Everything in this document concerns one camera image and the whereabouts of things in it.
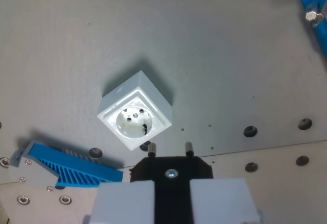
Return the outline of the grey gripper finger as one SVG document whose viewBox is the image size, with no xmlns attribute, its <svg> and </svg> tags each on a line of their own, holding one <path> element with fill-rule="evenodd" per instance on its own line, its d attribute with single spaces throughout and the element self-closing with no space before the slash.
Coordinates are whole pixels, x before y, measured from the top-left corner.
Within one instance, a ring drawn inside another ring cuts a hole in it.
<svg viewBox="0 0 327 224">
<path fill-rule="evenodd" d="M 88 223 L 155 223 L 154 182 L 100 184 Z"/>
<path fill-rule="evenodd" d="M 244 179 L 190 180 L 194 223 L 261 223 Z"/>
</svg>

